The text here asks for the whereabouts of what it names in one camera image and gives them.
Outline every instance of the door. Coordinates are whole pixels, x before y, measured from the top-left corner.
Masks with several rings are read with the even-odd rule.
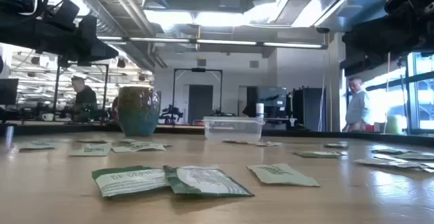
[[[189,124],[212,113],[212,86],[190,85],[189,90]]]

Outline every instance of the desk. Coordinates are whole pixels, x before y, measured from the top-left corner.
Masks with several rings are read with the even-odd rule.
[[[384,143],[333,138],[265,138],[282,147],[261,148],[206,141],[203,135],[156,134],[153,140],[173,145],[167,151],[113,153],[107,157],[67,157],[80,138],[123,138],[117,132],[17,136],[15,143],[56,142],[57,149],[0,155],[0,222],[45,223],[297,223],[297,224],[432,224],[432,174],[398,172],[351,163],[372,157]],[[293,151],[322,150],[324,143],[348,142],[348,157],[307,159]],[[425,150],[399,146],[400,149]],[[321,187],[267,186],[247,164],[288,163],[315,178]],[[134,165],[161,167],[218,164],[256,196],[191,199],[171,190],[104,201],[91,171]]]

